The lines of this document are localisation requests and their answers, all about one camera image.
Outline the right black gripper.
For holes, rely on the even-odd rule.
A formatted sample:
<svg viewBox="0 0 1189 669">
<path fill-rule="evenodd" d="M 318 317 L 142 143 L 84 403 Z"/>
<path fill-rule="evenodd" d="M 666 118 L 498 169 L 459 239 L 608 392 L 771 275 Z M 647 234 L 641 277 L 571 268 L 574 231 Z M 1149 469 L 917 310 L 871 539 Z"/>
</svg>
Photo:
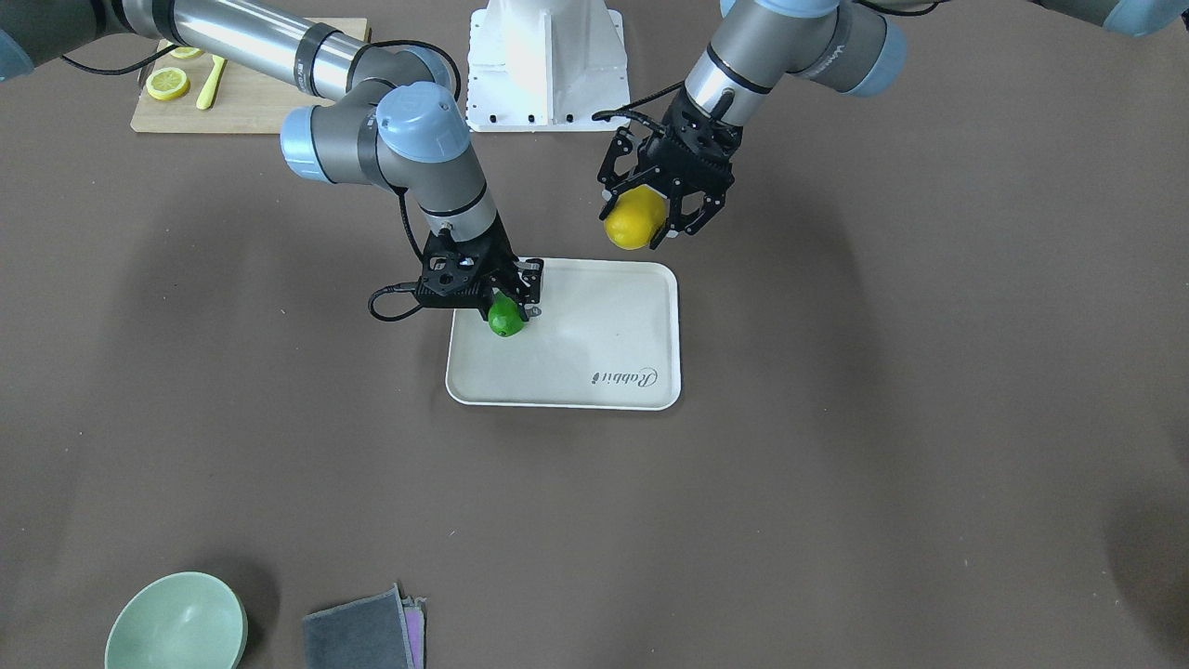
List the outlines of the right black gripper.
<svg viewBox="0 0 1189 669">
<path fill-rule="evenodd" d="M 502 217 L 468 241 L 453 240 L 449 231 L 430 233 L 422 254 L 420 279 L 413 289 L 419 305 L 474 308 L 489 322 L 507 294 L 522 321 L 540 316 L 545 261 L 539 257 L 517 259 Z"/>
</svg>

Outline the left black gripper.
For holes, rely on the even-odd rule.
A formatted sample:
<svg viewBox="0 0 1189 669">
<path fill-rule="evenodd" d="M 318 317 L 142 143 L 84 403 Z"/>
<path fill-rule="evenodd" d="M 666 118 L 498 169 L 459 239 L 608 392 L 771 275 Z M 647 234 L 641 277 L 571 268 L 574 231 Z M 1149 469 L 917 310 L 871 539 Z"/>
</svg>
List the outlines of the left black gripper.
<svg viewBox="0 0 1189 669">
<path fill-rule="evenodd" d="M 726 191 L 735 183 L 731 160 L 742 139 L 742 127 L 703 111 L 679 86 L 660 128 L 652 128 L 647 138 L 629 128 L 615 131 L 597 173 L 606 196 L 598 217 L 608 219 L 619 198 L 644 187 L 658 195 L 654 209 L 661 219 L 650 250 L 658 250 L 668 236 L 697 234 L 725 208 Z M 617 170 L 621 158 L 635 156 L 640 160 L 643 153 L 643 168 L 637 164 Z"/>
</svg>

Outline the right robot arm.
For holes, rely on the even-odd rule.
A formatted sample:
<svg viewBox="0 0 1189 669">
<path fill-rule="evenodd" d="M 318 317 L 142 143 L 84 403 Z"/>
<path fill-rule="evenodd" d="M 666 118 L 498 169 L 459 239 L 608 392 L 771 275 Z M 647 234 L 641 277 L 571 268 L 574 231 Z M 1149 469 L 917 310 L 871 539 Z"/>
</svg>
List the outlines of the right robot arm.
<svg viewBox="0 0 1189 669">
<path fill-rule="evenodd" d="M 539 316 L 545 263 L 511 247 L 451 86 L 449 57 L 386 50 L 259 1 L 5 1 L 4 78 L 106 34 L 195 48 L 287 82 L 321 106 L 289 111 L 281 154 L 306 179 L 377 187 L 419 204 L 419 279 L 377 291 L 417 309 L 474 309 L 501 337 Z"/>
</svg>

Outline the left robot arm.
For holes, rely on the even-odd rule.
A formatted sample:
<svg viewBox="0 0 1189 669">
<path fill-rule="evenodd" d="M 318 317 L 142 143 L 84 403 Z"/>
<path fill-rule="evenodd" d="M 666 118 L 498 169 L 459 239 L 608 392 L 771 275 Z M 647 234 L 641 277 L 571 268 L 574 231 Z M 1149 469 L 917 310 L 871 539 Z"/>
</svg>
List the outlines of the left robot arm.
<svg viewBox="0 0 1189 669">
<path fill-rule="evenodd" d="M 933 13 L 926 1 L 722 1 L 721 21 L 687 76 L 660 90 L 662 116 L 636 100 L 594 111 L 623 119 L 597 173 L 598 223 L 623 251 L 658 250 L 698 234 L 726 206 L 734 154 L 778 82 L 814 82 L 845 97 L 886 90 L 908 58 L 897 18 Z"/>
</svg>

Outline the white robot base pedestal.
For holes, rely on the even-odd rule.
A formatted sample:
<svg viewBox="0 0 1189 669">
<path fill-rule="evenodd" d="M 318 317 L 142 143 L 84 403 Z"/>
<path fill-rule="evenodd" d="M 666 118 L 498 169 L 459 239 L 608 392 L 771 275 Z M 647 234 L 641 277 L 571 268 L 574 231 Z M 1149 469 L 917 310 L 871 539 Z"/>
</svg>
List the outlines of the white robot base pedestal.
<svg viewBox="0 0 1189 669">
<path fill-rule="evenodd" d="M 630 101 L 623 17 L 603 1 L 489 1 L 470 17 L 474 132 L 614 132 Z"/>
</svg>

